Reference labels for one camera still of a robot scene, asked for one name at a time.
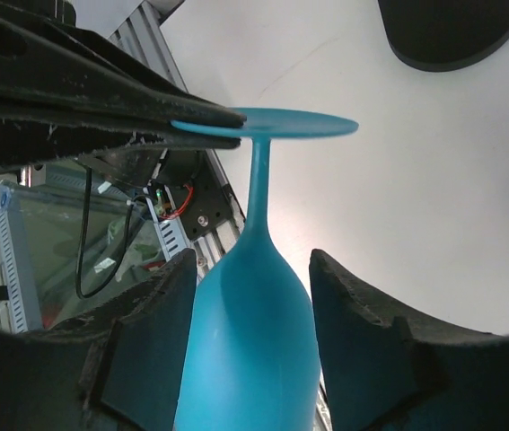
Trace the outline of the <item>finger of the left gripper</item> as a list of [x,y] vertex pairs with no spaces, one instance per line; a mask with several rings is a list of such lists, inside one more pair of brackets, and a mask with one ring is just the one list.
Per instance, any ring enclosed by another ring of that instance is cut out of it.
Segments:
[[0,174],[26,165],[153,149],[234,149],[237,138],[164,122],[104,118],[0,104]]
[[244,115],[192,96],[92,31],[0,2],[0,112],[116,128],[173,120],[239,128]]

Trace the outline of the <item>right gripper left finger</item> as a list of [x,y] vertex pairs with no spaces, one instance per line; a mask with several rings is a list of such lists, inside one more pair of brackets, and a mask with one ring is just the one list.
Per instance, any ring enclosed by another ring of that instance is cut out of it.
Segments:
[[50,330],[0,330],[0,430],[171,430],[196,255]]

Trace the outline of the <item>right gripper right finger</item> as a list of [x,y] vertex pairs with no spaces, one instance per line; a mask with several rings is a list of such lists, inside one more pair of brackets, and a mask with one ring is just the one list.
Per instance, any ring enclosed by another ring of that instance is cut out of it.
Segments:
[[509,335],[420,312],[311,255],[312,306],[336,430],[509,430]]

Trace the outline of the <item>blue plastic wine glass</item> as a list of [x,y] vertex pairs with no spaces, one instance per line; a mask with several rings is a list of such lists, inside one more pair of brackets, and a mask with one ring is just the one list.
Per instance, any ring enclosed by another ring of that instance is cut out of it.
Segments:
[[271,143],[345,136],[352,119],[247,108],[240,128],[177,128],[252,142],[241,235],[197,286],[174,426],[178,430],[309,430],[320,383],[310,297],[268,229]]

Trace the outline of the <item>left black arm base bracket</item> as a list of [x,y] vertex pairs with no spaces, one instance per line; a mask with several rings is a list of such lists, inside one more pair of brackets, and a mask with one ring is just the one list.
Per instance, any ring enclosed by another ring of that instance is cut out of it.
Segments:
[[169,151],[158,177],[189,240],[213,233],[229,222],[242,227],[243,212],[222,166],[212,150]]

